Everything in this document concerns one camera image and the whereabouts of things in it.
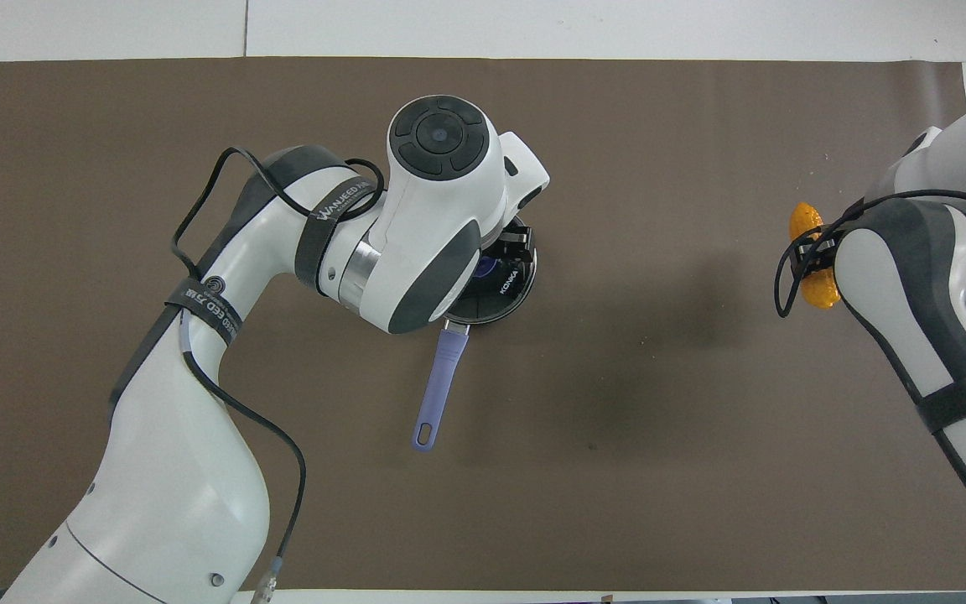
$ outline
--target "cable connector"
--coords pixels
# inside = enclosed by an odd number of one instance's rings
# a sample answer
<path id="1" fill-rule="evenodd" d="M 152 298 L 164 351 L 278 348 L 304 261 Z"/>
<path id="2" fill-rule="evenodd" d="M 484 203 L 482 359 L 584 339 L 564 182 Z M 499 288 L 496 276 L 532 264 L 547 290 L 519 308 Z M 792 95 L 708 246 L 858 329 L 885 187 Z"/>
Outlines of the cable connector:
<path id="1" fill-rule="evenodd" d="M 278 573 L 281 570 L 281 555 L 275 555 L 268 569 L 260 577 L 260 585 L 256 586 L 256 594 L 252 596 L 252 604 L 269 604 L 275 596 L 275 586 L 278 585 Z"/>

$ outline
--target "brown mat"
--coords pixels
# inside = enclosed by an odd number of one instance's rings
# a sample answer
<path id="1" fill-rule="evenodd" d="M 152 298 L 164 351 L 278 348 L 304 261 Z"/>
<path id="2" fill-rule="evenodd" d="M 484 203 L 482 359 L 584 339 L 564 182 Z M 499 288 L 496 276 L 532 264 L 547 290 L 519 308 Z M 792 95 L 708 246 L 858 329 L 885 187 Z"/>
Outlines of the brown mat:
<path id="1" fill-rule="evenodd" d="M 272 283 L 222 379 L 308 455 L 281 585 L 966 590 L 966 493 L 885 357 L 846 310 L 770 298 L 791 207 L 836 217 L 961 115 L 959 65 L 296 58 L 0 64 L 0 586 L 95 473 L 219 150 L 384 167 L 388 120 L 434 92 L 551 172 L 522 215 L 536 291 L 473 331 L 422 455 L 436 329 Z M 241 424 L 273 545 L 295 466 Z"/>

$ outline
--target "robotic arm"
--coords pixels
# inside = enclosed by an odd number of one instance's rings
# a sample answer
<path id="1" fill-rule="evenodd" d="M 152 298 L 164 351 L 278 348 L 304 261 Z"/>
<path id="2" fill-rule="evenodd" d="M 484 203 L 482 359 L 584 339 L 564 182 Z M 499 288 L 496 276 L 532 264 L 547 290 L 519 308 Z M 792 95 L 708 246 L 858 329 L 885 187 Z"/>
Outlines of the robotic arm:
<path id="1" fill-rule="evenodd" d="M 865 199 L 797 237 L 794 278 L 812 271 L 805 298 L 828 306 L 832 269 L 966 486 L 966 115 L 921 134 Z"/>
<path id="2" fill-rule="evenodd" d="M 269 280 L 295 273 L 383 331 L 421 328 L 459 297 L 480 251 L 549 181 L 517 135 L 498 135 L 455 96 L 408 103 L 387 141 L 388 191 L 381 176 L 371 182 L 329 150 L 285 149 L 249 179 L 199 263 L 179 254 L 190 278 L 114 389 L 95 479 L 1 601 L 234 596 L 267 538 L 269 509 L 222 404 L 235 401 L 218 388 L 218 368 Z M 253 601 L 271 597 L 280 554 Z"/>

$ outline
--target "logo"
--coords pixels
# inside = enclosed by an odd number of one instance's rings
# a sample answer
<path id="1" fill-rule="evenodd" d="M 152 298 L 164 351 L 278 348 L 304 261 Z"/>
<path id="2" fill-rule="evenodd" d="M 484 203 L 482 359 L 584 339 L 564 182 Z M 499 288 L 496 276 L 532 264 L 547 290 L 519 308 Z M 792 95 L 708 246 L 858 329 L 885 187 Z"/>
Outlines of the logo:
<path id="1" fill-rule="evenodd" d="M 518 272 L 520 271 L 513 271 L 512 273 L 510 273 L 509 279 L 506 279 L 506 282 L 502 284 L 501 289 L 498 290 L 498 294 L 505 294 L 506 291 L 509 291 L 509 288 L 512 287 L 513 285 L 513 279 L 517 278 Z"/>
<path id="2" fill-rule="evenodd" d="M 226 282 L 222 278 L 219 278 L 219 276 L 208 278 L 205 280 L 204 286 L 207 286 L 207 289 L 215 292 L 215 294 L 222 294 L 223 291 L 226 291 Z"/>

